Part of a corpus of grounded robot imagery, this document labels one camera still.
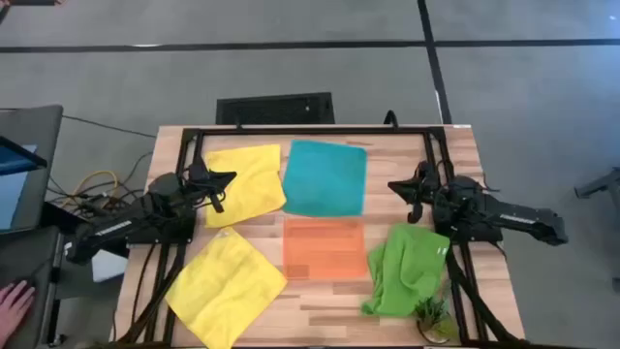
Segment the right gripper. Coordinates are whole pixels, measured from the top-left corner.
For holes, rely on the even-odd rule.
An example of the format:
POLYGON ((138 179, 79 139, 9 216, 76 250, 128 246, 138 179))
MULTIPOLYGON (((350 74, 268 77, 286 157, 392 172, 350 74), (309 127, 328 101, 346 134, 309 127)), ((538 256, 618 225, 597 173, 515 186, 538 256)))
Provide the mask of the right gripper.
POLYGON ((441 188, 441 179, 436 166, 428 161, 418 163, 414 178, 390 181, 387 186, 403 200, 432 199, 441 188))

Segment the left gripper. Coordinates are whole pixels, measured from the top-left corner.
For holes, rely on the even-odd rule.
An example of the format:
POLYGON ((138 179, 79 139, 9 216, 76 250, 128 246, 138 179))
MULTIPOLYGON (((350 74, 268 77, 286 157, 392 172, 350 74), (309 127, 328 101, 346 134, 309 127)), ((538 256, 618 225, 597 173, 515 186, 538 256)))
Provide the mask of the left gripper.
POLYGON ((223 192, 235 177, 236 172, 211 172, 209 174, 204 162, 194 162, 187 168, 186 184, 193 192, 201 191, 210 195, 214 191, 223 192))

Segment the green microfiber towel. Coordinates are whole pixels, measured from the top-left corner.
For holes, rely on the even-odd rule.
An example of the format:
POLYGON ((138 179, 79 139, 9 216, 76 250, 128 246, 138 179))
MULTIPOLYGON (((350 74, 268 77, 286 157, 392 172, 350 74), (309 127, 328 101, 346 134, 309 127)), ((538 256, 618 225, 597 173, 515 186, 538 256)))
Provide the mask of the green microfiber towel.
POLYGON ((373 281, 364 315, 407 317, 437 292, 450 239, 407 223, 393 225, 387 239, 372 249, 367 263, 373 281))

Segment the teal microfiber towel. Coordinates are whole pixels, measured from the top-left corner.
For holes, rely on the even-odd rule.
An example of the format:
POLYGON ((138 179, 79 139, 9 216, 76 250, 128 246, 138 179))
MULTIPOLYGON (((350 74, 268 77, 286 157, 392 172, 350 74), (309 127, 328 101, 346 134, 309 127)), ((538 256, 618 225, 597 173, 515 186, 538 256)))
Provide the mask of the teal microfiber towel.
POLYGON ((290 214, 353 217, 363 213, 367 151, 339 143, 293 141, 283 180, 290 214))

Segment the yellow microfiber towel white tag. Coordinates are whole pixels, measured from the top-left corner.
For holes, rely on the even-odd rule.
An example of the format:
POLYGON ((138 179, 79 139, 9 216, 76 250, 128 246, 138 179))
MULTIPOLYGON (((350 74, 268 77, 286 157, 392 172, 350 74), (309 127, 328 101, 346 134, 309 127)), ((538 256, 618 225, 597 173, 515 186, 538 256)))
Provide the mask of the yellow microfiber towel white tag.
POLYGON ((175 278, 165 300, 208 349, 232 349, 287 285, 234 229, 221 229, 175 278))

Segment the black perforated floor grate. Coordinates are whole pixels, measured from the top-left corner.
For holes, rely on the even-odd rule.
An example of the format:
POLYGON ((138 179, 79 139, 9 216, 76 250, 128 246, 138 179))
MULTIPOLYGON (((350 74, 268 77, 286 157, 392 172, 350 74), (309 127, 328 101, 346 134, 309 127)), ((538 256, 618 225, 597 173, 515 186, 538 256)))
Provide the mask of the black perforated floor grate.
POLYGON ((219 99, 217 125, 334 124, 330 92, 219 99))

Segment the orange translucent plastic bin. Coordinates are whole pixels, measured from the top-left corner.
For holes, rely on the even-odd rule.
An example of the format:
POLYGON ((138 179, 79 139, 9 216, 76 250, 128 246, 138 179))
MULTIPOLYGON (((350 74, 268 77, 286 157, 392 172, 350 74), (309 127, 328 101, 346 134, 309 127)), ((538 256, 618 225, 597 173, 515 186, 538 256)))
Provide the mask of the orange translucent plastic bin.
POLYGON ((367 273, 364 225, 357 219, 287 218, 283 271, 291 280, 339 280, 367 273))

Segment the small potted green plant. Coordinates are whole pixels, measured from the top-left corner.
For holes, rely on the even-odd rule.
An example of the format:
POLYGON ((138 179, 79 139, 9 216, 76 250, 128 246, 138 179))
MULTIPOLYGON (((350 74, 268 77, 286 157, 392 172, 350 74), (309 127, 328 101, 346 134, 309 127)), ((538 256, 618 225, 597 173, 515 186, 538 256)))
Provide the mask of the small potted green plant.
POLYGON ((450 313, 450 286, 421 301, 414 310, 419 334, 429 343, 442 345, 458 339, 458 328, 450 313))

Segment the white paper sheet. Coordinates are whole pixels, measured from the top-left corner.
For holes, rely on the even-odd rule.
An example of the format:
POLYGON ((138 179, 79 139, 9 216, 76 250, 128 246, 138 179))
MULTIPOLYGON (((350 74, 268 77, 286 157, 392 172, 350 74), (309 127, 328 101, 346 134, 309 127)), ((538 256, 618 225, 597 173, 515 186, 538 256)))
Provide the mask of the white paper sheet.
POLYGON ((127 268, 128 259, 100 250, 91 260, 92 277, 96 283, 120 276, 127 268))

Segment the black desk crossbar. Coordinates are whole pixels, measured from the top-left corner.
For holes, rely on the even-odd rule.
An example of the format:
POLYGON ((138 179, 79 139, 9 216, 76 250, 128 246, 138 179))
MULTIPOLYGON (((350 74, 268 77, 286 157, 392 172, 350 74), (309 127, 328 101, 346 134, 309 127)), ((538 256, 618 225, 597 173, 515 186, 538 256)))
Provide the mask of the black desk crossbar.
MULTIPOLYGON (((57 227, 62 234, 71 236, 81 224, 86 224, 87 220, 78 217, 59 206, 44 203, 39 221, 40 228, 57 227)), ((129 256, 129 249, 123 241, 113 242, 103 248, 104 251, 114 255, 125 257, 129 256)))

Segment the grey chair base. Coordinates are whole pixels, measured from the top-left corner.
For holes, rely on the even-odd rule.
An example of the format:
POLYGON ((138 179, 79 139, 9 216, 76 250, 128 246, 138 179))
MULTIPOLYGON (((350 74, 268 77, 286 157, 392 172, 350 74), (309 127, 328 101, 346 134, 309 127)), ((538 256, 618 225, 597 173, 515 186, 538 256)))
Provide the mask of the grey chair base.
POLYGON ((614 167, 608 174, 574 189, 579 199, 587 199, 597 192, 604 191, 609 194, 616 211, 620 214, 620 167, 614 167))

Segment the grey desk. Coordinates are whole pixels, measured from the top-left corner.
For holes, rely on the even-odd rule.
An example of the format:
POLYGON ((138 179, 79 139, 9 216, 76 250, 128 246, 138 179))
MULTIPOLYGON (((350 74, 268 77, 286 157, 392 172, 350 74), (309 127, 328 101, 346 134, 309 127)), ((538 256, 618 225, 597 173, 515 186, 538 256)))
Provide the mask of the grey desk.
POLYGON ((44 168, 21 174, 24 180, 15 189, 19 195, 11 202, 2 196, 13 182, 0 176, 0 289, 22 280, 35 289, 34 301, 6 349, 38 349, 54 340, 49 325, 57 311, 52 275, 59 232, 47 222, 45 197, 62 113, 57 105, 0 111, 0 136, 33 145, 34 153, 46 161, 44 168))

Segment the dark monitor blue screen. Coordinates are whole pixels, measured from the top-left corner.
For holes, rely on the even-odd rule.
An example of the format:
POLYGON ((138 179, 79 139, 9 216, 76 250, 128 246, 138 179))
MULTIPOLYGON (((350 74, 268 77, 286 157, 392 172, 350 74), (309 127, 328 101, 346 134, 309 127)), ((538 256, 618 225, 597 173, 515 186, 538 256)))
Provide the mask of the dark monitor blue screen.
POLYGON ((26 183, 27 174, 45 169, 47 161, 36 154, 35 144, 19 145, 0 136, 0 232, 9 231, 26 183))

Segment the person's hand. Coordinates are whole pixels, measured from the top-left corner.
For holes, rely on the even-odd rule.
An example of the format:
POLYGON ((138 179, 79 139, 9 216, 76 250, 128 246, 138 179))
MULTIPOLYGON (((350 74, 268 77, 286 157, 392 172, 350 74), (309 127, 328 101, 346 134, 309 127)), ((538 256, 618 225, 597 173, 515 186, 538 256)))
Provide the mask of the person's hand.
POLYGON ((27 281, 0 289, 0 349, 14 334, 34 300, 35 288, 27 281))

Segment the black aluminium table frame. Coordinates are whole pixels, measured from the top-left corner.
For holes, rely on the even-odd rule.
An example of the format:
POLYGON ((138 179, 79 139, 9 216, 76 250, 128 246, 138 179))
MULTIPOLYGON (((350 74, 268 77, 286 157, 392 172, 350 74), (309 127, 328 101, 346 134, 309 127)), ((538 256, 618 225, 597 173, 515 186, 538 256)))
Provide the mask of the black aluminium table frame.
MULTIPOLYGON (((365 224, 366 249, 374 248, 388 236, 388 228, 404 221, 409 206, 390 191, 387 183, 411 177, 419 161, 425 158, 421 135, 397 134, 387 125, 298 125, 266 127, 275 135, 206 136, 203 152, 262 144, 281 145, 282 171, 287 165, 292 140, 342 143, 367 150, 366 194, 362 220, 365 224)), ((444 131, 449 158, 456 175, 482 180, 483 169, 474 133, 469 125, 428 126, 444 131)), ((162 126, 154 145, 147 184, 155 177, 176 169, 184 131, 182 126, 162 126)), ((187 246, 185 262, 189 263, 217 233, 204 227, 201 208, 192 242, 187 246)), ((234 229, 261 251, 270 263, 282 268, 282 230, 286 218, 294 217, 281 210, 239 223, 234 229)), ((147 260, 150 245, 136 246, 130 251, 128 266, 114 315, 116 339, 132 325, 132 309, 147 260)), ((137 315, 151 299, 159 266, 161 247, 155 247, 148 258, 140 286, 137 315)), ((469 243, 474 274, 481 298, 503 326, 518 338, 525 338, 508 264, 499 249, 487 242, 469 243)), ((351 279, 293 280, 280 296, 251 324, 235 347, 420 347, 426 341, 416 329, 415 320, 361 315, 359 308, 371 293, 369 274, 351 279)), ((204 348, 204 345, 177 319, 165 301, 151 325, 154 341, 165 339, 167 319, 173 320, 171 347, 204 348)))

